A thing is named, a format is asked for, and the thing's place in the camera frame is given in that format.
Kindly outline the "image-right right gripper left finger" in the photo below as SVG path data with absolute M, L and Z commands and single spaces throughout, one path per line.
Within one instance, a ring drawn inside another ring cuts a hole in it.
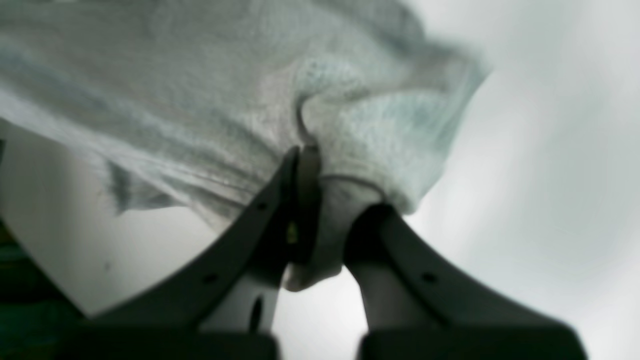
M 270 182 L 192 262 L 82 322 L 55 360 L 278 360 L 271 334 L 288 265 L 315 246 L 322 193 L 315 146 L 289 150 Z

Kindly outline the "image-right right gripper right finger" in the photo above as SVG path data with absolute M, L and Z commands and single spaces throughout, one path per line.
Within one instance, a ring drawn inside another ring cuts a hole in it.
M 343 262 L 368 333 L 359 360 L 585 360 L 571 326 L 483 285 L 428 246 L 390 206 L 353 224 Z

